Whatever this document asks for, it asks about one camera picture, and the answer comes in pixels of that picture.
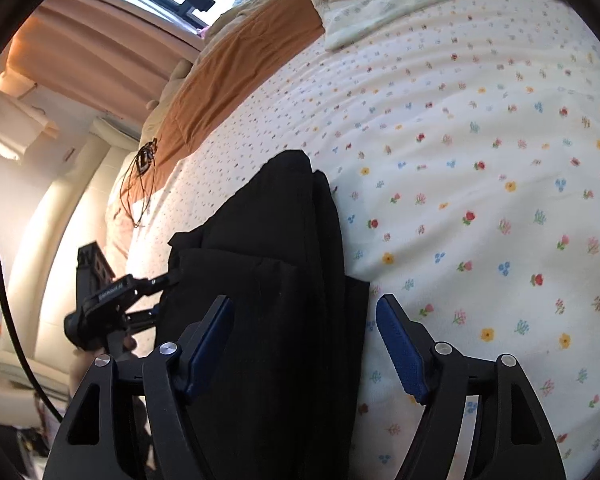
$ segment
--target pink curtain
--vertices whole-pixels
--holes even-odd
[[[159,99],[181,58],[196,59],[202,40],[190,32],[173,34],[173,23],[159,27],[155,16],[144,19],[141,9],[130,12],[115,1],[45,0],[13,38],[8,66],[140,125],[149,114],[147,102]]]

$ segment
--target blue rubber tip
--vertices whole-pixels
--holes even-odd
[[[398,372],[404,391],[423,404],[429,388],[425,382],[424,362],[392,306],[385,298],[376,304],[376,326]]]

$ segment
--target folded black garment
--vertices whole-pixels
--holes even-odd
[[[324,174],[280,153],[170,245],[183,277],[162,295],[156,346],[217,295],[236,306],[211,387],[188,408],[216,479],[346,479],[369,284],[344,274]]]

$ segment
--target wall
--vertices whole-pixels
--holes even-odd
[[[42,108],[56,122],[60,133],[57,139],[40,136],[21,164],[0,156],[0,256],[7,283],[29,218],[51,182],[72,163],[72,158],[64,162],[63,157],[71,148],[76,153],[80,150],[91,121],[101,115],[44,87],[36,88],[22,100]]]

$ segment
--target cord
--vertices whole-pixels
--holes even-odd
[[[2,275],[2,263],[0,261],[0,309],[2,310],[2,317],[4,318],[4,323],[7,326],[7,332],[9,332],[9,337],[11,338],[11,342],[13,343],[13,349],[16,352],[18,357],[18,361],[20,362],[20,366],[24,370],[27,379],[33,386],[33,389],[40,396],[42,402],[45,403],[45,406],[48,407],[49,411],[53,414],[58,422],[62,422],[62,415],[56,410],[56,407],[53,405],[49,397],[47,397],[46,393],[40,386],[40,383],[36,379],[35,375],[31,371],[31,367],[29,363],[27,363],[27,358],[24,355],[24,351],[22,350],[22,346],[20,345],[20,340],[18,339],[18,334],[16,333],[16,327],[13,323],[13,317],[11,317],[11,311],[9,310],[9,301],[7,300],[7,290],[4,286],[4,276]]]

